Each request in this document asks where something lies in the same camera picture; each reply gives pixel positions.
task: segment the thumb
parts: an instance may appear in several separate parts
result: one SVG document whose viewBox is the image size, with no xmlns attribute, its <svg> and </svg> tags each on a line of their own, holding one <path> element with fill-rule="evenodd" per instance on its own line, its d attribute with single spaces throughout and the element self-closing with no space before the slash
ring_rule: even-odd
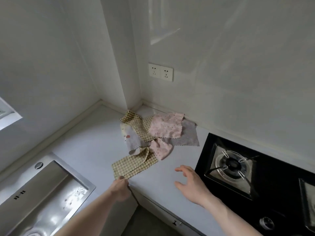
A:
<svg viewBox="0 0 315 236">
<path fill-rule="evenodd" d="M 182 184 L 178 181 L 175 181 L 174 184 L 175 184 L 176 188 L 179 189 L 180 191 L 182 191 L 184 186 L 185 186 L 184 184 Z"/>
</svg>

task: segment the pink polka dot cloth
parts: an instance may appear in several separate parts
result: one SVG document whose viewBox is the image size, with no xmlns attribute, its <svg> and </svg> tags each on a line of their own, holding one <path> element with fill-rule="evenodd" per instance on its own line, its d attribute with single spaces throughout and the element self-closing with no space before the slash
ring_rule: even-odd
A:
<svg viewBox="0 0 315 236">
<path fill-rule="evenodd" d="M 155 114 L 149 129 L 149 134 L 160 138 L 180 138 L 184 114 Z"/>
<path fill-rule="evenodd" d="M 171 144 L 163 142 L 161 138 L 154 139 L 150 146 L 150 149 L 154 152 L 154 155 L 158 160 L 163 160 L 167 157 L 172 148 L 173 146 Z"/>
</svg>

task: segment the gray floor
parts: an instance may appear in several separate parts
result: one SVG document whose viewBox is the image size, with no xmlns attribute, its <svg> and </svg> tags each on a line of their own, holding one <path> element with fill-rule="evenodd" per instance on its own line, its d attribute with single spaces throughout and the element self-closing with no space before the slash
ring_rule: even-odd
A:
<svg viewBox="0 0 315 236">
<path fill-rule="evenodd" d="M 149 211 L 138 206 L 121 236 L 180 236 Z"/>
</svg>

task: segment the hand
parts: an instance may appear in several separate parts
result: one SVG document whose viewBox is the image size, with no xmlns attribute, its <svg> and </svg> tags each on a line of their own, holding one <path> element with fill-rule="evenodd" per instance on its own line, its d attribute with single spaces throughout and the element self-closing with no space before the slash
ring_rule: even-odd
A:
<svg viewBox="0 0 315 236">
<path fill-rule="evenodd" d="M 118 177 L 114 180 L 108 190 L 115 195 L 117 201 L 124 201 L 129 198 L 131 192 L 128 189 L 128 180 L 123 176 Z"/>
<path fill-rule="evenodd" d="M 214 197 L 191 167 L 181 165 L 180 167 L 175 168 L 175 171 L 182 171 L 183 176 L 187 177 L 186 185 L 175 181 L 175 186 L 188 200 L 204 207 L 207 199 L 209 197 Z"/>
</svg>

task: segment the white outlet plate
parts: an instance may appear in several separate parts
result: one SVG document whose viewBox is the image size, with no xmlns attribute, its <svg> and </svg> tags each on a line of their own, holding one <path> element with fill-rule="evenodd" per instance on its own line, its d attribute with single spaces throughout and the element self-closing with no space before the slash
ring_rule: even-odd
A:
<svg viewBox="0 0 315 236">
<path fill-rule="evenodd" d="M 160 67 L 160 72 L 161 72 L 160 78 L 167 80 L 167 81 L 170 81 L 170 82 L 173 82 L 173 71 L 174 71 L 173 68 L 161 66 Z"/>
<path fill-rule="evenodd" d="M 160 69 L 161 69 L 161 66 L 149 63 L 149 75 L 151 77 L 160 78 L 160 76 L 161 76 L 161 70 Z"/>
</svg>

